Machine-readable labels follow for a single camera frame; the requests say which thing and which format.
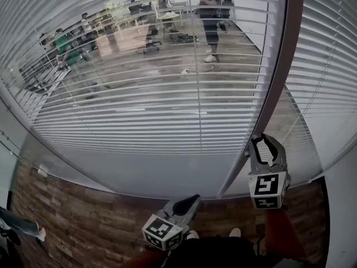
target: white sneaker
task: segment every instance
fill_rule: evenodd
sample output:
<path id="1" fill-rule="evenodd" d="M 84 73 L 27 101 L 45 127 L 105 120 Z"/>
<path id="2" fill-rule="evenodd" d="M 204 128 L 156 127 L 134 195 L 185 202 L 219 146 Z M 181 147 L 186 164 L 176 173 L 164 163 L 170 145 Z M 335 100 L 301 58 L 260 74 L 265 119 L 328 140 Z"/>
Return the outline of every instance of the white sneaker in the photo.
<path id="1" fill-rule="evenodd" d="M 233 228 L 232 231 L 229 234 L 229 237 L 240 237 L 242 235 L 242 232 L 238 227 Z"/>
<path id="2" fill-rule="evenodd" d="M 206 63 L 212 63 L 213 61 L 217 61 L 217 59 L 216 59 L 215 56 L 208 55 L 208 56 L 204 59 L 204 61 L 205 61 Z"/>
<path id="3" fill-rule="evenodd" d="M 190 234 L 187 235 L 187 240 L 192 239 L 192 238 L 196 238 L 196 239 L 200 238 L 199 234 L 196 231 L 190 230 L 189 232 L 190 232 Z"/>

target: metal frame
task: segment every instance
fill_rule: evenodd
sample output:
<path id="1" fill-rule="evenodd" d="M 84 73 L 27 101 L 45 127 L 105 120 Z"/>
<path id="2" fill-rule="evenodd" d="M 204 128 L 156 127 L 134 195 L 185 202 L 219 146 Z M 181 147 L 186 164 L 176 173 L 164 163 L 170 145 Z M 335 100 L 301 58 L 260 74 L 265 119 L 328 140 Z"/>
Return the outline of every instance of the metal frame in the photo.
<path id="1" fill-rule="evenodd" d="M 264 132 L 283 91 L 285 81 L 292 64 L 300 32 L 303 0 L 281 0 L 279 5 L 280 7 L 285 8 L 285 12 L 282 13 L 282 15 L 277 15 L 276 18 L 276 25 L 283 26 L 281 27 L 281 35 L 278 34 L 279 29 L 276 29 L 276 36 L 277 38 L 280 38 L 280 41 L 277 44 L 279 47 L 276 47 L 276 64 L 272 67 L 271 82 L 267 89 L 267 95 L 257 123 L 254 126 L 244 151 L 242 151 L 242 154 L 239 156 L 232 171 L 218 192 L 219 198 L 221 198 L 227 189 L 232 185 L 233 181 L 247 162 L 248 157 L 245 156 L 245 152 L 248 149 L 248 144 L 252 136 L 259 135 Z"/>

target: wooden floor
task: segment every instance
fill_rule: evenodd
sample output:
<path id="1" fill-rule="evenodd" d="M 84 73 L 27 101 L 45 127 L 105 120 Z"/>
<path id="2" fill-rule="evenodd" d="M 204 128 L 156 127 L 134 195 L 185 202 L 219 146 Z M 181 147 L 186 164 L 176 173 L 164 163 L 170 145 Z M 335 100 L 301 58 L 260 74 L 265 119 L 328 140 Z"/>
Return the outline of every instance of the wooden floor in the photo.
<path id="1" fill-rule="evenodd" d="M 21 164 L 11 210 L 46 228 L 44 247 L 54 259 L 34 240 L 21 236 L 24 267 L 119 267 L 145 244 L 141 228 L 164 203 L 104 193 L 51 176 L 46 179 Z M 285 203 L 310 261 L 323 267 L 328 240 L 321 185 L 290 189 Z M 234 227 L 252 242 L 264 233 L 263 212 L 253 209 L 250 198 L 204 202 L 192 226 L 200 236 L 227 236 Z M 261 251 L 265 253 L 264 240 Z"/>

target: wood-patterned floor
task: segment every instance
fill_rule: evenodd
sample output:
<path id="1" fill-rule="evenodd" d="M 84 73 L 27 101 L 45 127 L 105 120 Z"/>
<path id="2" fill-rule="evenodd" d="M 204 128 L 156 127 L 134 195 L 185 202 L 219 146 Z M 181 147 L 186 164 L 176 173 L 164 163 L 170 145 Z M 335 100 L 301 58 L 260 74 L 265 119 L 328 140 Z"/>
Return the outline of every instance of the wood-patterned floor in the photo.
<path id="1" fill-rule="evenodd" d="M 21 164 L 11 210 L 46 228 L 51 259 L 34 240 L 21 236 L 25 267 L 119 267 L 144 245 L 141 228 L 165 201 L 104 193 L 49 176 Z M 328 245 L 321 185 L 288 190 L 285 203 L 309 259 L 323 267 Z M 264 233 L 264 215 L 250 198 L 203 202 L 192 228 L 200 236 L 227 236 L 239 227 L 256 242 Z M 264 240 L 261 244 L 264 254 Z"/>

